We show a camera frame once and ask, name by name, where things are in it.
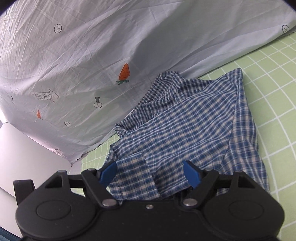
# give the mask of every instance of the blue plaid shirt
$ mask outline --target blue plaid shirt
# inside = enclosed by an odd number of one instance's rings
[[[216,80],[184,79],[171,71],[158,75],[116,125],[120,140],[105,162],[118,165],[111,194],[117,200],[169,197],[190,186],[183,160],[220,174],[244,171],[269,190],[242,79],[241,69]]]

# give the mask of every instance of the green grid surface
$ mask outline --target green grid surface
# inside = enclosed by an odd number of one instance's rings
[[[244,90],[257,127],[259,154],[270,182],[271,195],[285,210],[279,233],[296,240],[296,33],[275,40],[200,79],[213,80],[242,68]],[[114,135],[82,160],[82,170],[100,168]]]

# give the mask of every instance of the metal pin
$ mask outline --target metal pin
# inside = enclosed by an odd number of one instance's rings
[[[194,198],[187,198],[184,199],[183,204],[187,207],[192,207],[197,204],[197,200],[195,200]]]
[[[108,199],[103,200],[102,204],[105,207],[113,207],[117,204],[117,201],[115,199],[108,198]]]
[[[154,206],[153,206],[152,204],[147,204],[147,205],[146,205],[146,208],[147,208],[147,209],[153,209]]]

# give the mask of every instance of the carrot print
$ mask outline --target carrot print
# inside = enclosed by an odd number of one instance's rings
[[[124,64],[120,75],[119,75],[119,81],[117,81],[117,83],[119,83],[119,85],[121,85],[123,82],[129,82],[129,80],[127,80],[127,78],[131,75],[130,71],[129,71],[129,67],[128,64]]]
[[[39,119],[41,119],[41,114],[40,114],[40,111],[39,111],[39,110],[37,111],[37,117],[38,117]]]

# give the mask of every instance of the white bed sheet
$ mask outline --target white bed sheet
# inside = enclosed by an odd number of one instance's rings
[[[201,76],[295,25],[281,0],[18,0],[0,16],[0,107],[73,163],[111,135],[157,74]],[[125,64],[129,82],[119,85]]]

